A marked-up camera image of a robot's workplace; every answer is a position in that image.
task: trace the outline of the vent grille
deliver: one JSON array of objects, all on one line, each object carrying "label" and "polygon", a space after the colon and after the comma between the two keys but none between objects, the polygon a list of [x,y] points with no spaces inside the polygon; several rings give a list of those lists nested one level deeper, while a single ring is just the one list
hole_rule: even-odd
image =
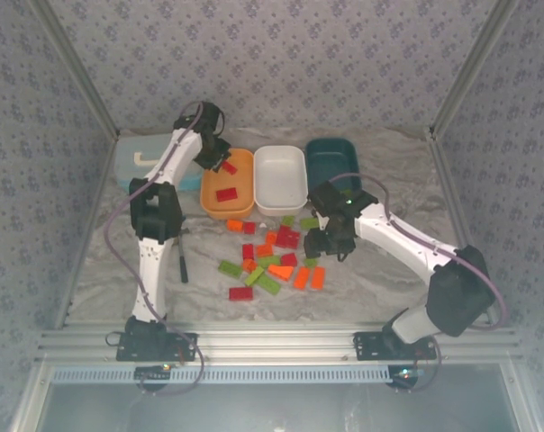
[{"label": "vent grille", "polygon": [[[199,368],[186,366],[173,369],[169,381],[149,383],[191,383]],[[134,367],[58,367],[54,384],[136,383]],[[289,384],[289,383],[389,383],[388,366],[221,366],[204,370],[203,384]]]}]

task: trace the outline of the light blue container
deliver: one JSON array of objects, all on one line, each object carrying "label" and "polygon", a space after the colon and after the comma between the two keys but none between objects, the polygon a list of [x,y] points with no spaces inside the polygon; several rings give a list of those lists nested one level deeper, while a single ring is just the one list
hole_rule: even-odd
[{"label": "light blue container", "polygon": [[[134,177],[143,178],[158,163],[171,138],[171,133],[120,138],[113,166],[118,185],[128,192]],[[178,191],[199,190],[202,173],[203,169],[192,162],[178,185]]]}]

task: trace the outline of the glass panel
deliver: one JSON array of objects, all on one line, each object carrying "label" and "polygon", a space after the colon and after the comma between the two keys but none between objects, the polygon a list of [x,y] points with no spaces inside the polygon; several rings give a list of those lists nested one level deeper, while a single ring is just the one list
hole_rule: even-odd
[{"label": "glass panel", "polygon": [[384,384],[201,385],[151,397],[135,386],[52,385],[41,432],[518,430],[497,366],[445,366],[422,393]]}]

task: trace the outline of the orange block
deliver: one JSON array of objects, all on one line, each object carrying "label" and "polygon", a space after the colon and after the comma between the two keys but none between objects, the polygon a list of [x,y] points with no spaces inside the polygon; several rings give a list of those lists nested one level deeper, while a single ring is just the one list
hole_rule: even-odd
[{"label": "orange block", "polygon": [[256,257],[262,258],[262,257],[272,257],[274,255],[274,249],[272,248],[272,245],[260,245],[256,246]]},{"label": "orange block", "polygon": [[226,228],[230,231],[242,232],[244,229],[244,222],[241,220],[228,219],[226,221]]},{"label": "orange block", "polygon": [[277,277],[278,279],[282,279],[283,281],[288,282],[290,276],[292,275],[292,272],[294,271],[294,268],[289,267],[288,265],[271,264],[268,266],[268,271],[271,275]]},{"label": "orange block", "polygon": [[315,267],[312,273],[312,283],[310,284],[310,286],[314,290],[323,289],[325,275],[326,275],[326,269],[324,267]]},{"label": "orange block", "polygon": [[294,279],[294,288],[296,290],[303,290],[308,282],[308,276],[310,275],[310,269],[308,267],[300,267],[296,278]]},{"label": "orange block", "polygon": [[278,231],[269,231],[266,234],[266,244],[267,245],[275,245],[277,237],[278,237]]},{"label": "orange block", "polygon": [[242,268],[247,273],[252,273],[254,270],[256,270],[256,267],[258,267],[258,263],[250,258],[246,258],[242,263]]}]

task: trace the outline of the cable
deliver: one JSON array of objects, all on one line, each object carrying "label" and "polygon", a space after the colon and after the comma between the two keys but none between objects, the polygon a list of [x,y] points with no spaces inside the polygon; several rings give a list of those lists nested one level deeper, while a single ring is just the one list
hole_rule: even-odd
[{"label": "cable", "polygon": [[[432,377],[425,382],[420,387],[416,387],[415,389],[411,389],[408,386],[406,386],[406,389],[403,389],[403,392],[407,393],[417,393],[417,392],[423,392],[426,389],[428,389],[432,383],[436,381],[436,378],[438,376],[438,373],[440,372],[440,367],[442,366],[442,352],[440,351],[440,345],[436,338],[434,336],[431,336],[432,344],[434,344],[434,348],[436,349],[436,356],[438,357],[438,363],[436,364],[436,367],[434,368],[434,372],[432,373]],[[392,377],[392,381],[394,381],[397,384],[406,385],[404,381],[398,380],[397,378]]]},{"label": "cable", "polygon": [[421,246],[424,246],[425,248],[428,248],[435,253],[441,254],[445,256],[446,258],[450,258],[457,263],[459,263],[461,266],[464,266],[468,270],[470,270],[472,273],[474,273],[477,277],[479,277],[482,282],[484,282],[488,288],[490,288],[490,291],[494,294],[494,297],[498,301],[498,306],[500,308],[500,316],[498,317],[498,320],[495,322],[495,324],[492,324],[490,326],[470,326],[471,329],[474,330],[482,330],[482,331],[490,331],[490,330],[496,330],[500,327],[502,327],[506,321],[508,320],[508,308],[506,307],[506,303],[504,302],[503,295],[498,291],[498,288],[494,283],[486,276],[482,271],[480,271],[478,268],[476,268],[474,265],[468,263],[465,259],[462,259],[460,256],[457,256],[456,254],[453,254],[452,252],[448,252],[448,250],[441,249],[439,247],[436,247],[432,243],[429,243],[426,240],[423,240],[422,238],[415,236],[411,232],[407,231],[403,227],[401,227],[394,219],[391,217],[390,212],[390,192],[388,191],[388,188],[377,178],[368,175],[368,174],[359,174],[359,173],[344,173],[340,175],[336,175],[335,177],[330,179],[331,183],[334,183],[336,180],[339,180],[344,177],[360,177],[360,178],[366,178],[370,180],[371,182],[376,183],[380,188],[384,191],[385,199],[384,199],[384,212],[386,215],[386,219],[392,225],[398,232],[403,234],[408,239],[414,241],[415,243],[418,243]]},{"label": "cable", "polygon": [[194,342],[194,340],[192,340],[190,337],[188,337],[186,335],[186,333],[184,333],[179,328],[175,328],[174,326],[170,325],[163,317],[160,317],[159,314],[156,312],[156,310],[154,309],[154,306],[152,305],[150,300],[148,300],[148,292],[146,291],[146,288],[144,287],[144,282],[141,280],[140,275],[138,274],[138,272],[134,268],[132,268],[130,263],[128,263],[120,255],[120,253],[115,249],[115,247],[112,245],[112,242],[110,241],[110,227],[112,226],[112,222],[120,215],[120,213],[122,213],[124,211],[124,209],[126,207],[128,207],[130,202],[134,198],[139,196],[140,194],[143,194],[150,186],[152,186],[154,184],[154,182],[158,179],[158,177],[160,177],[162,171],[164,171],[164,168],[166,167],[166,165],[168,164],[168,162],[170,161],[170,159],[172,158],[172,156],[176,152],[176,149],[178,148],[180,142],[182,142],[182,140],[188,134],[188,132],[191,131],[194,128],[194,126],[198,123],[198,121],[200,120],[200,117],[202,116],[202,112],[204,110],[204,105],[202,104],[202,102],[191,102],[191,103],[187,104],[182,109],[182,111],[180,112],[178,117],[184,115],[184,112],[190,106],[192,106],[194,104],[199,104],[198,110],[196,112],[196,116],[194,117],[192,122],[188,125],[188,127],[184,130],[184,132],[182,132],[182,134],[177,138],[176,146],[174,146],[169,151],[168,156],[166,157],[166,160],[160,165],[158,172],[144,186],[140,187],[136,192],[132,193],[124,201],[122,201],[120,203],[120,205],[116,208],[116,210],[113,211],[113,213],[110,215],[110,218],[108,219],[108,221],[104,225],[104,241],[106,243],[106,246],[108,246],[108,248],[110,249],[110,252],[112,253],[112,255],[114,255],[116,257],[116,259],[118,261],[120,261],[120,263],[124,267],[126,267],[126,269],[131,273],[131,275],[136,280],[136,283],[138,284],[138,287],[140,288],[140,291],[142,293],[142,298],[144,299],[144,302],[146,303],[146,307],[150,310],[150,313],[154,316],[154,318],[158,322],[164,324],[164,326],[166,326],[167,330],[171,331],[172,333],[176,333],[181,338],[183,338],[188,344],[190,344],[192,346],[192,348],[198,353],[198,357],[200,358],[200,371],[198,372],[198,376],[196,376],[194,382],[192,382],[190,385],[186,386],[184,389],[180,389],[180,390],[176,390],[176,391],[163,391],[162,393],[155,393],[154,391],[147,391],[146,389],[144,389],[143,388],[143,380],[141,380],[140,381],[140,387],[141,387],[142,391],[146,392],[147,394],[152,394],[152,395],[155,395],[155,396],[174,396],[174,395],[177,395],[177,394],[187,393],[187,392],[190,392],[191,390],[193,390],[198,385],[198,383],[202,380],[202,377],[204,376],[204,366],[205,366],[204,355],[202,354],[202,351],[200,350],[198,345]]}]

